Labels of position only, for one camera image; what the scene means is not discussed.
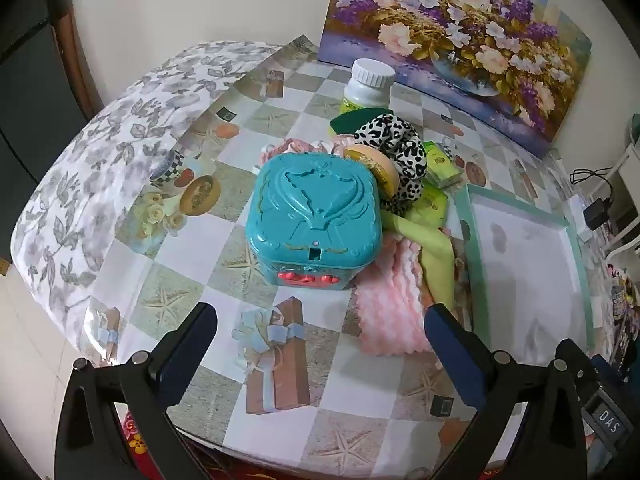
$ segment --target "floor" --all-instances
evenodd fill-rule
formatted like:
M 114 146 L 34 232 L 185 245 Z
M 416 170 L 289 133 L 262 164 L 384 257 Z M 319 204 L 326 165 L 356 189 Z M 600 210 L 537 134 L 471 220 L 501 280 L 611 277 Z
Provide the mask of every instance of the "floor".
M 0 276 L 0 418 L 31 467 L 53 479 L 60 407 L 78 352 L 11 266 Z

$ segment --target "metal screw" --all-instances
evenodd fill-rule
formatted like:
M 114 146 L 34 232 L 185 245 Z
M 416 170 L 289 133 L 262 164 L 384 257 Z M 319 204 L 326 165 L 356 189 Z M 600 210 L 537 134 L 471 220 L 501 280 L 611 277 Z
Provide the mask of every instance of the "metal screw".
M 79 372 L 80 370 L 82 370 L 88 364 L 89 364 L 89 361 L 87 361 L 84 357 L 79 357 L 78 359 L 76 359 L 74 361 L 74 370 L 76 372 Z
M 494 354 L 494 359 L 497 363 L 500 363 L 501 365 L 505 365 L 508 362 L 511 361 L 511 356 L 509 354 L 507 354 L 507 352 L 503 352 L 502 350 L 498 350 L 495 354 Z
M 138 350 L 135 354 L 131 356 L 131 362 L 135 365 L 141 365 L 149 359 L 149 352 L 146 350 Z
M 558 370 L 559 372 L 566 371 L 566 363 L 562 361 L 562 359 L 555 359 L 554 366 L 556 367 L 556 370 Z

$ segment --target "bottle cap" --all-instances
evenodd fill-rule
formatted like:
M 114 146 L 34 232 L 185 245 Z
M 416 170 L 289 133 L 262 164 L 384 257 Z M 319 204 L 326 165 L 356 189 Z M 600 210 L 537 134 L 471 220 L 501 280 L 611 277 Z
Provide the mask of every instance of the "bottle cap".
M 353 78 L 373 88 L 389 88 L 396 78 L 396 71 L 388 64 L 375 59 L 356 59 L 351 69 Z

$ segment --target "pink cloth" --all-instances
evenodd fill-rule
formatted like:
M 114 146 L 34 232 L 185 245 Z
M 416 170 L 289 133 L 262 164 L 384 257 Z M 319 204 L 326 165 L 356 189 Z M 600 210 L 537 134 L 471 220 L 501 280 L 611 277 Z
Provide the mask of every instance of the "pink cloth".
M 362 351 L 379 355 L 431 350 L 423 319 L 433 298 L 422 279 L 421 249 L 408 238 L 385 231 L 380 254 L 356 276 Z
M 329 153 L 344 157 L 344 148 L 355 144 L 355 139 L 350 135 L 338 135 L 332 142 L 316 140 L 316 142 L 305 142 L 300 139 L 286 139 L 279 146 L 267 144 L 260 153 L 260 164 L 264 164 L 270 158 L 281 153 Z

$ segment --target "wall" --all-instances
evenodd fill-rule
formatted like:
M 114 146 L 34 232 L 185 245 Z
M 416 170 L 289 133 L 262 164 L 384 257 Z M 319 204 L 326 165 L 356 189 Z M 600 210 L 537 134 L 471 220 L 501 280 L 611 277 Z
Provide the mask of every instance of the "wall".
M 201 40 L 318 44 L 328 0 L 73 0 L 78 32 L 107 103 Z M 593 41 L 590 65 L 556 140 L 568 170 L 612 165 L 640 108 L 640 59 L 601 0 L 553 0 Z

